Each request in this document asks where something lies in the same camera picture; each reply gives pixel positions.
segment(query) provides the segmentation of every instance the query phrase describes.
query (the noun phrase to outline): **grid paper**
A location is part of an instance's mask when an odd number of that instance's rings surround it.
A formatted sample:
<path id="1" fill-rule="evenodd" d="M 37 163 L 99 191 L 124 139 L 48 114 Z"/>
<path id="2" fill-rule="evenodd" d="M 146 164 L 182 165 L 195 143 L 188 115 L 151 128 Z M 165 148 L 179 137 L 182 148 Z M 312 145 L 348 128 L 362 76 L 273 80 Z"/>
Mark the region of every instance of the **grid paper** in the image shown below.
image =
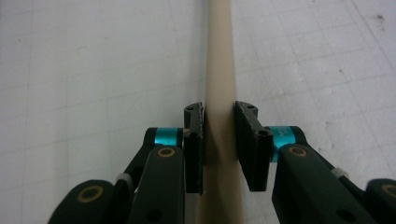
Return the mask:
<path id="1" fill-rule="evenodd" d="M 361 188 L 396 178 L 396 2 L 232 5 L 237 100 Z M 199 0 L 1 0 L 0 223 L 47 222 L 75 185 L 114 182 L 148 127 L 182 127 L 204 100 L 206 23 Z M 275 169 L 267 192 L 243 181 L 246 223 L 277 223 Z"/>

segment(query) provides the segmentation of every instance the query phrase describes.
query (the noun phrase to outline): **beige wooden rod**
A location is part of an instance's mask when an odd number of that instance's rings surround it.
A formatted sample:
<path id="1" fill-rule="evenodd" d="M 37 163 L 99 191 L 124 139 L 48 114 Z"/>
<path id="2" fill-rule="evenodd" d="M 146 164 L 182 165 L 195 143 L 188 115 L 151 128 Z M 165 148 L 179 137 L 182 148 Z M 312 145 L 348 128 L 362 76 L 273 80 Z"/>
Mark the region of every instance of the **beige wooden rod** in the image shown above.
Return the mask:
<path id="1" fill-rule="evenodd" d="M 233 120 L 231 6 L 230 0 L 208 1 L 204 194 L 198 199 L 196 223 L 241 224 L 240 168 Z"/>

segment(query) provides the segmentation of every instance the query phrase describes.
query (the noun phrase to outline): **black plastic part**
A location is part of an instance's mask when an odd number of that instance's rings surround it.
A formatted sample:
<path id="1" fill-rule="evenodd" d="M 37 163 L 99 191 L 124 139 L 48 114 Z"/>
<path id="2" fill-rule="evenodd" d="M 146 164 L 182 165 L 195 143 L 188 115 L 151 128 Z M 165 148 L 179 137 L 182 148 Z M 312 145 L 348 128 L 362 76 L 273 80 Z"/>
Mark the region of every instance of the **black plastic part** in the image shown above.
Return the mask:
<path id="1" fill-rule="evenodd" d="M 113 193 L 113 185 L 104 180 L 81 183 L 70 190 L 58 205 L 49 224 L 114 223 Z"/>
<path id="2" fill-rule="evenodd" d="M 272 198 L 279 222 L 376 223 L 322 160 L 311 147 L 280 149 Z"/>
<path id="3" fill-rule="evenodd" d="M 156 132 L 157 128 L 148 128 L 146 130 L 145 139 L 143 141 L 142 147 L 139 149 L 139 151 L 136 153 L 136 155 L 124 171 L 125 174 L 131 176 L 132 180 L 134 181 L 135 188 L 137 188 L 140 183 L 140 177 L 142 176 L 143 170 L 145 169 L 149 153 L 155 147 Z"/>
<path id="4" fill-rule="evenodd" d="M 177 147 L 183 148 L 183 141 L 184 141 L 183 129 L 177 128 Z"/>
<path id="5" fill-rule="evenodd" d="M 304 145 L 304 146 L 309 146 L 308 142 L 306 141 L 305 134 L 301 128 L 297 126 L 289 126 L 291 130 L 293 131 L 294 138 L 296 139 L 296 144 Z"/>
<path id="6" fill-rule="evenodd" d="M 364 204 L 378 223 L 396 223 L 396 181 L 371 180 L 364 192 Z"/>
<path id="7" fill-rule="evenodd" d="M 273 135 L 257 120 L 256 106 L 236 101 L 234 113 L 237 154 L 247 185 L 250 191 L 266 191 Z"/>
<path id="8" fill-rule="evenodd" d="M 161 150 L 174 150 L 160 156 Z M 155 147 L 134 196 L 127 223 L 184 223 L 183 152 L 178 147 Z"/>
<path id="9" fill-rule="evenodd" d="M 187 193 L 203 193 L 204 147 L 204 108 L 202 103 L 196 103 L 184 108 Z"/>
<path id="10" fill-rule="evenodd" d="M 356 186 L 352 181 L 350 181 L 346 176 L 340 176 L 338 177 L 338 180 L 341 182 L 341 184 L 344 185 L 344 187 L 355 197 L 356 201 L 360 204 L 364 203 L 363 196 L 364 196 L 364 191 L 358 186 Z"/>

